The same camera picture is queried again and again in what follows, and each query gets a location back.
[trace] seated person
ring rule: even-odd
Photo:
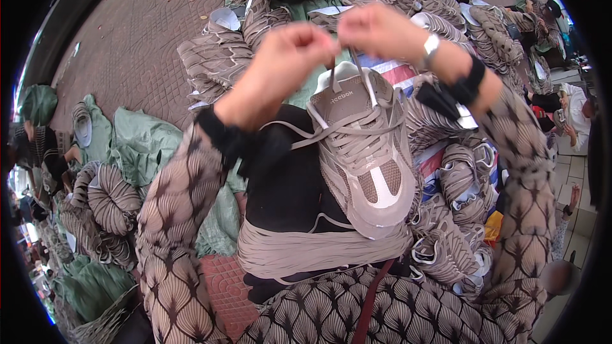
[[[563,83],[559,92],[561,97],[557,93],[548,95],[526,93],[525,101],[528,105],[538,106],[547,113],[563,109],[567,116],[563,132],[570,136],[570,146],[578,152],[589,137],[591,118],[595,116],[595,99],[587,98],[582,88],[568,83]],[[544,133],[555,127],[555,122],[547,116],[538,117],[537,120]]]
[[[68,192],[72,192],[70,178],[68,176],[68,162],[76,159],[81,163],[81,151],[76,145],[70,146],[71,137],[68,132],[56,132],[49,126],[33,126],[30,121],[16,126],[11,134],[8,144],[8,159],[3,163],[6,170],[18,165],[27,170],[27,175],[32,186],[34,184],[34,173],[32,169],[37,167],[48,172],[50,177],[57,183],[55,189],[50,189],[51,196],[64,186]]]
[[[562,16],[561,7],[554,0],[525,0],[521,6],[506,7],[506,14],[522,34],[521,44],[525,50],[532,46],[540,52],[559,45],[557,18]]]

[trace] red tile pavement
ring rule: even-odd
[[[206,274],[210,301],[235,342],[258,316],[253,303],[247,300],[249,288],[242,281],[244,271],[233,256],[207,255],[200,263]]]

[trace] red strap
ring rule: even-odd
[[[391,268],[394,259],[389,259],[385,262],[382,269],[378,272],[378,275],[374,278],[370,287],[368,287],[368,293],[365,295],[365,302],[359,314],[359,321],[357,322],[357,329],[353,336],[352,344],[364,344],[365,338],[368,335],[368,326],[370,325],[370,319],[372,318],[372,310],[374,309],[374,299],[376,297],[376,289],[381,279],[387,274],[387,271]]]

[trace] brick pavement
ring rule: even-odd
[[[514,0],[485,0],[508,5]],[[56,73],[57,110],[51,127],[72,128],[70,113],[88,93],[108,119],[125,106],[183,129],[191,120],[191,92],[176,48],[200,34],[223,0],[103,0],[73,38]],[[76,57],[73,48],[80,42]],[[243,272],[234,258],[201,260],[211,300],[235,340],[257,315],[247,300]]]

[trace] sneaker tongue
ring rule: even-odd
[[[313,96],[311,103],[328,125],[356,113],[371,109],[370,95],[358,75],[339,83],[340,90],[331,87]]]

